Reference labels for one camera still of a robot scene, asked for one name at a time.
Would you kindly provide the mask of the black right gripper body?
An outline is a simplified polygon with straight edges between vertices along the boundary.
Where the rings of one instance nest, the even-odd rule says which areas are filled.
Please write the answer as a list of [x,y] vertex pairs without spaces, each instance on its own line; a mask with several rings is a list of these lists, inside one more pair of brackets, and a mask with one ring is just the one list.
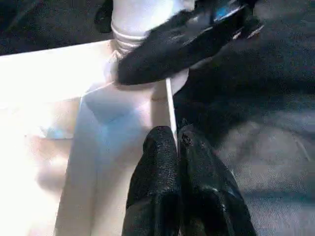
[[194,7],[209,15],[211,29],[231,31],[233,38],[251,38],[264,27],[254,14],[256,0],[196,0]]

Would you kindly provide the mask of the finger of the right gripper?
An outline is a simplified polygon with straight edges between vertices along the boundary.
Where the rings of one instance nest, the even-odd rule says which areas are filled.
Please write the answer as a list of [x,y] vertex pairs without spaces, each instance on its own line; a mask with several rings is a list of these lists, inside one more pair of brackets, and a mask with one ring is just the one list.
[[140,85],[169,78],[214,56],[233,38],[231,31],[211,29],[209,15],[180,11],[151,30],[143,43],[118,64],[117,82]]
[[113,12],[113,0],[106,0],[95,14],[94,24],[100,33],[110,33]]

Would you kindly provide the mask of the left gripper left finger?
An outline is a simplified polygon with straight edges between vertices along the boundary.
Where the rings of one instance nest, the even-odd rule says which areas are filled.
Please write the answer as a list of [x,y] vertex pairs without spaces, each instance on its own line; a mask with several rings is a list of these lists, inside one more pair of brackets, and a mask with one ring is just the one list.
[[179,158],[172,130],[154,127],[130,180],[125,236],[176,236],[181,221]]

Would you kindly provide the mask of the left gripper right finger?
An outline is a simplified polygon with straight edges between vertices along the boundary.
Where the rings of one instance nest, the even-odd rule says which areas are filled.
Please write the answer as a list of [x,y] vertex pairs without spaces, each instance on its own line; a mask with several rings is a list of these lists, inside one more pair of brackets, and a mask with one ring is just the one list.
[[184,236],[254,236],[249,209],[231,171],[192,125],[178,133]]

